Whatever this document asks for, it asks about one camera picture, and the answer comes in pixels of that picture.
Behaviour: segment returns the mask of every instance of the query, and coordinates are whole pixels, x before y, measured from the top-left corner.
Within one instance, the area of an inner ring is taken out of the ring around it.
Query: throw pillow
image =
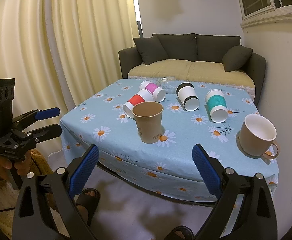
[[[158,37],[170,59],[197,61],[197,45],[194,33],[190,34],[153,34]]]
[[[252,53],[253,49],[241,45],[230,48],[222,59],[225,72],[240,69],[250,59]]]
[[[214,36],[196,34],[198,61],[222,63],[225,53],[241,44],[240,36]]]
[[[157,37],[133,38],[133,40],[145,65],[169,59],[167,52],[164,50]]]

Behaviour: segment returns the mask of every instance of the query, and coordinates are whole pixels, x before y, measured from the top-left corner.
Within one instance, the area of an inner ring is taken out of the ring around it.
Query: screw
[[[27,178],[28,179],[31,179],[33,176],[34,176],[34,173],[33,172],[30,172],[30,173],[27,174]]]
[[[234,173],[234,170],[232,168],[226,168],[225,171],[228,175],[232,175]]]
[[[58,173],[58,174],[63,174],[65,171],[66,171],[66,169],[63,168],[63,167],[61,167],[61,168],[59,168],[59,169],[57,170],[57,173]]]
[[[256,178],[258,179],[263,179],[264,176],[261,173],[256,173]]]

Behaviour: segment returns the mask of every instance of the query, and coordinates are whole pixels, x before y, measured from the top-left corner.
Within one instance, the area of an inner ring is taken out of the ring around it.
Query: beige mug
[[[157,102],[142,102],[134,106],[132,112],[136,121],[138,134],[144,143],[155,143],[163,135],[163,106]]]
[[[268,119],[258,114],[249,114],[245,117],[240,133],[240,144],[247,154],[263,156],[269,160],[275,159],[280,153],[279,146],[274,142],[275,138],[276,129]],[[274,156],[266,153],[271,145],[277,148]]]

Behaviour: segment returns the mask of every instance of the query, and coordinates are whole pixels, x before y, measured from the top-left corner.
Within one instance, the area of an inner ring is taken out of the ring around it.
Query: mug handle
[[[270,155],[268,155],[268,154],[266,154],[266,153],[263,154],[263,156],[264,156],[266,159],[269,159],[269,160],[273,160],[273,159],[275,159],[275,158],[280,154],[280,147],[278,146],[278,144],[274,141],[274,142],[272,143],[272,145],[274,145],[274,146],[276,147],[276,149],[277,149],[277,153],[276,153],[274,156],[270,156]]]

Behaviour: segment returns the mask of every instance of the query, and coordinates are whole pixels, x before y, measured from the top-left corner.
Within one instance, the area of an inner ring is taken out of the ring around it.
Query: window frame
[[[271,22],[292,21],[292,5],[276,8],[274,0],[270,0],[271,5],[249,15],[245,15],[243,1],[239,0],[239,2],[243,20],[241,23],[242,28]]]

